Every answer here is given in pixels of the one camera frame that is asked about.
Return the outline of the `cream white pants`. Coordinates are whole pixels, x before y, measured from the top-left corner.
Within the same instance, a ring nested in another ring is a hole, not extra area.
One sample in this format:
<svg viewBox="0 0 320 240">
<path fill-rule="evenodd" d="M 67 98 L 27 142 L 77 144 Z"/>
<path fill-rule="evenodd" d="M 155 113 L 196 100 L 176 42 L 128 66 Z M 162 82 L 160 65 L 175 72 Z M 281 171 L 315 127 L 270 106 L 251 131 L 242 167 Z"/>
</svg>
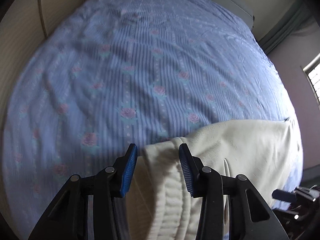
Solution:
<svg viewBox="0 0 320 240">
<path fill-rule="evenodd" d="M 296 118 L 285 121 L 229 120 L 185 137 L 148 145 L 138 157 L 126 195 L 132 239 L 194 239 L 201 200 L 191 197 L 178 156 L 181 144 L 219 174 L 244 174 L 272 208 L 289 204 L 272 198 L 293 191 L 302 179 L 303 147 Z"/>
</svg>

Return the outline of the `bright window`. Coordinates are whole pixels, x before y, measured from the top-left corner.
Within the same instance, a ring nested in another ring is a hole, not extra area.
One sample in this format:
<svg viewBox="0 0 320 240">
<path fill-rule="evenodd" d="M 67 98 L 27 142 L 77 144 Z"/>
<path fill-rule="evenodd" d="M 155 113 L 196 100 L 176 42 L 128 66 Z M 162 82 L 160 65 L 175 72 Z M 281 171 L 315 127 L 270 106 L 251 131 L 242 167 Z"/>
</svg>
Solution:
<svg viewBox="0 0 320 240">
<path fill-rule="evenodd" d="M 320 54 L 318 54 L 304 68 L 303 72 L 307 75 L 316 99 L 319 101 L 320 90 Z"/>
</svg>

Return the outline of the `blue floral bed sheet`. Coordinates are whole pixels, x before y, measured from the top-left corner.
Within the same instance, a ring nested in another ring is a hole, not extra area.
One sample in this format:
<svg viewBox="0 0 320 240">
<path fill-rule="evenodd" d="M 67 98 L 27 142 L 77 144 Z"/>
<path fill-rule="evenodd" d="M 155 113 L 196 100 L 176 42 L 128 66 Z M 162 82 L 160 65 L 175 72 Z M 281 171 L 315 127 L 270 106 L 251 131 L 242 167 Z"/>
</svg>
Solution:
<svg viewBox="0 0 320 240">
<path fill-rule="evenodd" d="M 28 57 L 7 108 L 4 185 L 27 239 L 72 174 L 231 119 L 296 116 L 247 24 L 211 0 L 88 0 Z"/>
</svg>

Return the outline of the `beige ribbed wardrobe panel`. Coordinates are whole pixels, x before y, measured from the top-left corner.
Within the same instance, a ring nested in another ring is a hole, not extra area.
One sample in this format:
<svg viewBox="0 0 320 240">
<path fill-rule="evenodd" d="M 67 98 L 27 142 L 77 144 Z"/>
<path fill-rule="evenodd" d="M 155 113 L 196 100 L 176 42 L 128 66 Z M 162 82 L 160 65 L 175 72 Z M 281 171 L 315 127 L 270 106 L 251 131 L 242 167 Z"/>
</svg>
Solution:
<svg viewBox="0 0 320 240">
<path fill-rule="evenodd" d="M 36 48 L 86 0 L 7 0 L 1 6 L 1 125 L 20 72 Z"/>
</svg>

